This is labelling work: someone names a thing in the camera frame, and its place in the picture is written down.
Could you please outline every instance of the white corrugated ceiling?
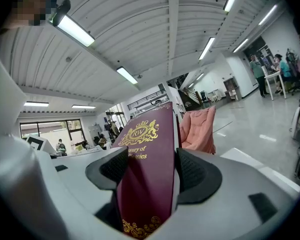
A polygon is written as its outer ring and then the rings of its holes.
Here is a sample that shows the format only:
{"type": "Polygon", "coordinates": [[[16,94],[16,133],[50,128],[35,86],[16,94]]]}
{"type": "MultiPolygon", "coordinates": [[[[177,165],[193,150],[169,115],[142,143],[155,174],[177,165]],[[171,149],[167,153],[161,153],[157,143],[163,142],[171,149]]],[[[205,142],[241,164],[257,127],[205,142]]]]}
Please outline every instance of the white corrugated ceiling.
{"type": "MultiPolygon", "coordinates": [[[[201,66],[198,58],[208,39],[218,35],[228,17],[223,10],[226,0],[178,0],[174,15],[169,14],[169,0],[70,1],[68,14],[95,38],[88,49],[47,26],[12,29],[0,36],[0,58],[13,80],[19,86],[55,93],[56,97],[47,97],[44,92],[29,91],[30,101],[49,101],[51,105],[45,110],[25,109],[27,112],[69,112],[74,102],[104,109],[105,102],[116,104],[194,70],[201,66]],[[176,31],[172,31],[171,17],[177,19],[176,31]],[[173,60],[170,75],[169,56],[173,60]],[[137,86],[116,73],[119,66],[135,77],[143,76],[137,86]],[[63,103],[60,93],[78,99],[63,103]]],[[[269,0],[238,3],[239,10],[215,47],[230,49],[269,0]]],[[[207,54],[204,60],[209,62],[213,56],[207,54]]]]}

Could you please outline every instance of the book cover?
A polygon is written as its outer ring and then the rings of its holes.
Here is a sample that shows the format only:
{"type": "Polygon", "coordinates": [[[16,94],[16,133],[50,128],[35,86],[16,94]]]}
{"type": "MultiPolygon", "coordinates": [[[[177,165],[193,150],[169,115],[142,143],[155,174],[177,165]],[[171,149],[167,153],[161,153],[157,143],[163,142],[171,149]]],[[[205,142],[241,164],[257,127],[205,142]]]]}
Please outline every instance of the book cover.
{"type": "Polygon", "coordinates": [[[132,118],[113,144],[123,146],[129,150],[129,165],[117,188],[123,230],[144,239],[171,215],[175,169],[172,103],[132,118]]]}

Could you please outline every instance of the hanging clothes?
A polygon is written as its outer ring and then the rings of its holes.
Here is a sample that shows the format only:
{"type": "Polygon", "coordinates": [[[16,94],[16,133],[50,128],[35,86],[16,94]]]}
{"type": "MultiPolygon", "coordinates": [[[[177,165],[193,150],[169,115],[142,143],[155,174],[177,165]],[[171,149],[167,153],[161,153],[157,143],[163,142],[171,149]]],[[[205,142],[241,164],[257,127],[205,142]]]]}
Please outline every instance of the hanging clothes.
{"type": "Polygon", "coordinates": [[[292,48],[287,49],[286,61],[293,71],[293,74],[298,77],[300,75],[300,59],[298,54],[292,48]]]}

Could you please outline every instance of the window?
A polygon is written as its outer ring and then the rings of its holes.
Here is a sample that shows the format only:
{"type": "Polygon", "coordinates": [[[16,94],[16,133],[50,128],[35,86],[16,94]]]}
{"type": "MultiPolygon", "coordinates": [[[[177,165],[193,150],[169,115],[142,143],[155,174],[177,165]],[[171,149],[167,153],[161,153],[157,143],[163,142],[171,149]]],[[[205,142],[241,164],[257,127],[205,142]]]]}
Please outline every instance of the window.
{"type": "Polygon", "coordinates": [[[120,127],[124,128],[125,125],[127,124],[125,114],[122,111],[121,104],[117,104],[117,105],[109,108],[109,110],[107,110],[105,113],[106,113],[108,119],[115,121],[115,125],[118,129],[120,127]]]}
{"type": "Polygon", "coordinates": [[[22,139],[27,139],[29,134],[39,135],[38,125],[36,123],[23,123],[20,124],[20,133],[22,139]]]}
{"type": "Polygon", "coordinates": [[[66,121],[66,123],[68,124],[69,130],[76,130],[76,129],[82,128],[80,120],[69,120],[69,121],[66,121]]]}
{"type": "Polygon", "coordinates": [[[20,123],[20,133],[23,139],[29,134],[45,138],[54,149],[59,139],[62,139],[67,151],[71,150],[72,142],[79,146],[86,140],[80,119],[20,123]]]}
{"type": "Polygon", "coordinates": [[[39,122],[38,127],[40,137],[47,139],[54,149],[61,139],[65,149],[68,152],[71,150],[71,139],[65,121],[39,122]]]}

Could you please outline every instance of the gray plastic surface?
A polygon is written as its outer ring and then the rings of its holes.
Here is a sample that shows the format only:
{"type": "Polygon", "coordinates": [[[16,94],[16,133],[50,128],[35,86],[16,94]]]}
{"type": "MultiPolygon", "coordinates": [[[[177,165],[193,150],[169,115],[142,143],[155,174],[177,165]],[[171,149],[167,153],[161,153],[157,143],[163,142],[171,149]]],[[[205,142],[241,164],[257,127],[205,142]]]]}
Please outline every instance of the gray plastic surface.
{"type": "MultiPolygon", "coordinates": [[[[42,239],[131,239],[94,216],[112,191],[98,189],[85,177],[87,164],[116,150],[51,159],[43,151],[34,154],[21,139],[1,136],[0,193],[16,217],[42,239]],[[57,172],[57,165],[68,169],[57,172]]],[[[293,206],[283,190],[251,166],[190,152],[220,169],[221,187],[201,204],[179,205],[147,239],[258,239],[293,206]],[[278,209],[264,224],[248,199],[256,193],[264,193],[278,209]]]]}
{"type": "Polygon", "coordinates": [[[180,240],[235,239],[254,229],[263,230],[248,195],[264,193],[279,212],[294,204],[289,195],[251,166],[199,151],[189,151],[220,169],[221,187],[201,204],[178,205],[175,213],[150,239],[162,239],[164,236],[180,240]]]}
{"type": "Polygon", "coordinates": [[[63,156],[52,160],[54,167],[59,165],[68,167],[68,169],[60,171],[58,176],[69,192],[91,214],[95,214],[105,204],[109,203],[113,192],[97,188],[87,178],[86,168],[94,161],[121,149],[124,148],[116,147],[95,153],[63,156]]]}
{"type": "Polygon", "coordinates": [[[0,195],[37,237],[67,239],[66,226],[48,193],[34,149],[20,138],[0,136],[0,195]]]}

